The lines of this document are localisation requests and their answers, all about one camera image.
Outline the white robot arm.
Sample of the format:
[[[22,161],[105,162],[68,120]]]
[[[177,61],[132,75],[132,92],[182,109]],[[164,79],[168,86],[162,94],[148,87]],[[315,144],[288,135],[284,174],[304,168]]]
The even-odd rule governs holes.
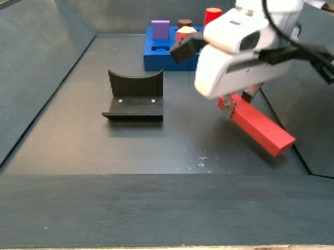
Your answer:
[[[221,97],[223,106],[233,109],[237,91],[252,95],[263,82],[287,72],[288,60],[265,62],[259,53],[287,47],[277,31],[297,37],[303,5],[303,0],[236,0],[235,7],[204,26],[207,44],[197,57],[194,89],[207,99]]]

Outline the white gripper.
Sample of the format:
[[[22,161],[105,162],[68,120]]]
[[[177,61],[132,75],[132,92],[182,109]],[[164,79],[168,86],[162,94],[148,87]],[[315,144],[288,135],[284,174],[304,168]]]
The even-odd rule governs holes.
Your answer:
[[[202,29],[207,45],[201,48],[194,70],[194,89],[207,98],[237,92],[251,102],[261,82],[284,74],[292,61],[269,64],[259,59],[264,49],[283,47],[268,26],[260,6],[236,6]],[[223,112],[231,118],[236,102],[224,96]]]

